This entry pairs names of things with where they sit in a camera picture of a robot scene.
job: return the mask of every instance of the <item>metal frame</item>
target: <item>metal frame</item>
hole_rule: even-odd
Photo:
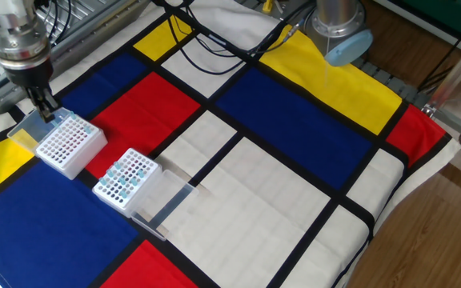
[[[86,16],[83,24],[77,29],[74,29],[73,25],[65,40],[52,50],[53,78],[77,64],[107,39],[134,22],[149,2],[150,0],[116,0],[104,6],[104,9]],[[0,76],[0,113],[8,111],[25,96],[21,88],[10,83],[4,74]]]

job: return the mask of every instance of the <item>white tip rack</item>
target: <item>white tip rack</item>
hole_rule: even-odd
[[[72,180],[107,143],[102,130],[71,114],[41,141],[35,153]]]
[[[161,178],[161,167],[129,149],[95,185],[94,193],[106,204],[130,218],[144,191]]]
[[[92,191],[113,209],[165,241],[190,217],[198,190],[134,149],[112,165]]]

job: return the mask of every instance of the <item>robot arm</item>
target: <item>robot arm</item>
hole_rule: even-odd
[[[14,84],[22,87],[42,119],[54,119],[60,107],[49,80],[53,74],[50,44],[34,0],[0,0],[0,65]]]

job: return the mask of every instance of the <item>white square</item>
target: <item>white square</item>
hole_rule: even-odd
[[[367,239],[366,224],[338,206],[282,288],[332,287]]]
[[[205,112],[159,156],[166,158],[191,177],[236,133],[224,121]]]
[[[382,212],[389,195],[403,176],[403,163],[384,150],[378,150],[360,174],[347,196],[373,214]]]
[[[266,286],[329,201],[248,139],[198,189],[169,240],[221,287]]]
[[[204,35],[198,35],[197,37],[206,43],[212,50],[223,50],[218,52],[219,54],[232,55],[208,37]],[[213,55],[209,51],[205,50],[202,45],[197,42],[197,39],[192,39],[182,49],[196,65],[211,72],[225,71],[241,61],[238,57],[225,58]],[[223,75],[211,75],[193,67],[186,60],[184,55],[182,55],[181,51],[172,55],[162,64],[165,69],[169,70],[173,75],[177,76],[177,78],[183,80],[186,84],[207,98],[209,98],[214,92],[216,92],[216,90],[218,90],[218,88],[227,82],[227,80],[229,80],[236,71],[243,67],[243,65],[244,63]]]

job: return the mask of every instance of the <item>red square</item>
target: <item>red square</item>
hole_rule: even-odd
[[[108,144],[86,168],[99,178],[129,148],[149,154],[198,108],[167,80],[148,75],[91,121]]]
[[[102,288],[122,287],[195,288],[196,285],[145,241],[102,285]]]
[[[408,167],[411,167],[445,134],[442,127],[410,105],[387,137],[387,142],[408,156]]]

